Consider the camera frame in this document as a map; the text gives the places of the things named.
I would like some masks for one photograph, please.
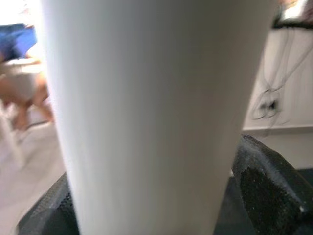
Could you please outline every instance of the white cylinder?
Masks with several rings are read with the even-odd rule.
[[[213,232],[273,0],[45,0],[82,235]]]

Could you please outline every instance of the blue shorts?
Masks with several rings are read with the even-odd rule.
[[[0,26],[0,53],[5,61],[25,58],[36,42],[34,28],[25,28],[22,23]]]

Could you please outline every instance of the tiled floor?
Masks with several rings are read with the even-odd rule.
[[[13,235],[19,220],[65,171],[53,124],[32,127],[25,135],[22,170],[0,141],[0,235]]]

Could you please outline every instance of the chair leg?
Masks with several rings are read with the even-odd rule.
[[[17,164],[17,167],[21,169],[25,164],[25,158],[16,140],[16,136],[15,133],[13,132],[11,122],[5,115],[4,106],[1,100],[0,100],[0,121],[3,130],[3,135],[10,146],[12,156]]]

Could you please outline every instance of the white shirt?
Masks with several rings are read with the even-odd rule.
[[[0,0],[0,25],[27,24],[27,15],[25,0]]]

